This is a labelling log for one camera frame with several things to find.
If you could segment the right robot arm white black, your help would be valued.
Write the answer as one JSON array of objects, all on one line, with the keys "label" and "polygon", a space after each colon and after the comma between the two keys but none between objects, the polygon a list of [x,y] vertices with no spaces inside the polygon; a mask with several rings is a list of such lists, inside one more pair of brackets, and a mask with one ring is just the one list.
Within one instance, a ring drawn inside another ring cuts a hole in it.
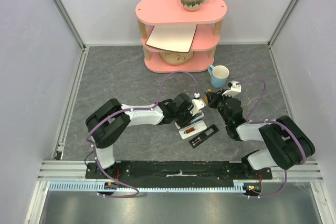
[{"label": "right robot arm white black", "polygon": [[289,116],[248,122],[243,117],[241,101],[225,92],[207,91],[206,101],[210,108],[218,110],[228,136],[236,141],[261,141],[266,145],[265,150],[254,151],[242,159],[240,172],[245,178],[254,178],[260,169],[267,167],[288,170],[315,154],[314,144]]}]

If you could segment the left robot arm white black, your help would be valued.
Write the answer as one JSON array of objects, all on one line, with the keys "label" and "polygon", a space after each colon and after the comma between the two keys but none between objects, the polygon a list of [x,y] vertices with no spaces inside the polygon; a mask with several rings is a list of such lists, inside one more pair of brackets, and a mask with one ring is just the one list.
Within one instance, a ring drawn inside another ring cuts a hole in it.
[{"label": "left robot arm white black", "polygon": [[180,93],[174,99],[166,99],[150,105],[133,106],[110,99],[85,121],[88,141],[93,144],[99,161],[97,173],[103,178],[111,178],[115,173],[113,145],[124,130],[137,125],[164,125],[174,123],[181,138],[186,139],[205,129],[202,121],[206,106],[196,94],[190,98]]}]

